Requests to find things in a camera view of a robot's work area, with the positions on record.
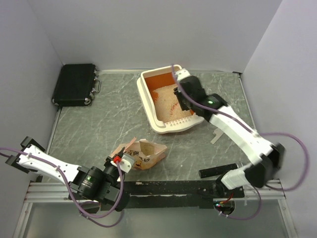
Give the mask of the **white orange litter box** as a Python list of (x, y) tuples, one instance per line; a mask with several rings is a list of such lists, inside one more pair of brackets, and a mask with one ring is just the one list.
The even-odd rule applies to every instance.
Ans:
[(204, 121), (191, 110), (181, 110), (173, 93), (176, 87), (171, 66), (143, 71), (137, 80), (147, 119), (158, 134), (182, 132)]

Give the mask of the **pink cat litter bag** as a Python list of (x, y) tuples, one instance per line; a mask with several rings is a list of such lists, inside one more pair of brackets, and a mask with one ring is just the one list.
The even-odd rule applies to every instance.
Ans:
[(122, 148), (125, 153), (134, 158), (135, 163), (132, 166), (134, 170), (150, 169), (166, 157), (167, 150), (167, 146), (164, 144), (157, 144), (146, 139), (137, 140), (134, 137), (129, 143), (120, 144), (110, 156), (113, 157)]

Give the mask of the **metal bag clip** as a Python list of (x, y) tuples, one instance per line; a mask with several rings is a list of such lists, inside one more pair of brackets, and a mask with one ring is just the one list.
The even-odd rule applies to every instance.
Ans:
[(223, 135), (223, 131), (219, 128), (216, 128), (213, 131), (213, 135), (214, 135), (214, 137), (211, 140), (211, 144), (215, 144), (221, 138), (221, 136)]

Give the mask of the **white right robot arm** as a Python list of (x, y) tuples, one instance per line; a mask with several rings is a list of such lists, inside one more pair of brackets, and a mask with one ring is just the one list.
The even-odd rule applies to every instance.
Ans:
[(218, 94), (207, 94), (198, 77), (185, 70), (172, 75), (182, 110), (192, 110), (226, 134), (247, 156), (249, 163), (229, 170), (218, 178), (217, 194), (228, 197), (234, 189), (251, 185), (264, 187), (281, 169), (285, 148), (260, 136), (242, 121), (233, 108)]

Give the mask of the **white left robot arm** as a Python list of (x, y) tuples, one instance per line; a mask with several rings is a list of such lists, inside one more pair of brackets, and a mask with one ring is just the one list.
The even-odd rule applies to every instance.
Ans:
[(120, 189), (119, 171), (110, 160), (105, 169), (87, 168), (58, 160), (45, 153), (44, 148), (31, 137), (21, 142), (17, 155), (5, 155), (6, 164), (25, 173), (34, 172), (58, 180), (70, 188), (77, 200), (97, 201), (103, 205), (116, 205), (117, 211), (123, 210), (129, 202), (129, 194)]

